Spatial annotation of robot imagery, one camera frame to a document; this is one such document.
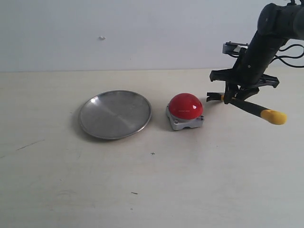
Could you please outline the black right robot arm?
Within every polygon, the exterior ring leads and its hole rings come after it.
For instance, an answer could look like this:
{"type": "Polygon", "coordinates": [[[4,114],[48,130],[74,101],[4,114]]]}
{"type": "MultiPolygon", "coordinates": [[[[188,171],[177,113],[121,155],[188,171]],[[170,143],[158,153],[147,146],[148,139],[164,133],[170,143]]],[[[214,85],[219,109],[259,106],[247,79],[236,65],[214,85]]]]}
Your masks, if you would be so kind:
{"type": "Polygon", "coordinates": [[[249,44],[224,43],[223,54],[235,57],[236,62],[232,68],[211,71],[209,76],[211,81],[225,82],[224,103],[234,98],[244,101],[257,94],[262,86],[276,88],[278,78],[266,75],[265,71],[291,39],[304,39],[304,5],[293,0],[285,6],[266,5],[249,44]]]}

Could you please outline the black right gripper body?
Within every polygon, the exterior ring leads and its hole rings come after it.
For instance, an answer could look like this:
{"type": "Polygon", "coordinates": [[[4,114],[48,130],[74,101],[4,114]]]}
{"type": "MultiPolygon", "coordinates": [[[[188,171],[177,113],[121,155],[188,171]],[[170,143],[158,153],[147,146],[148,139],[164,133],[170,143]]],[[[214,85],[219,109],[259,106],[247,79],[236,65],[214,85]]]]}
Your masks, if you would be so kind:
{"type": "Polygon", "coordinates": [[[269,85],[276,88],[279,84],[278,78],[265,74],[276,53],[277,49],[247,48],[240,53],[232,68],[212,70],[210,80],[225,81],[243,88],[269,85]]]}

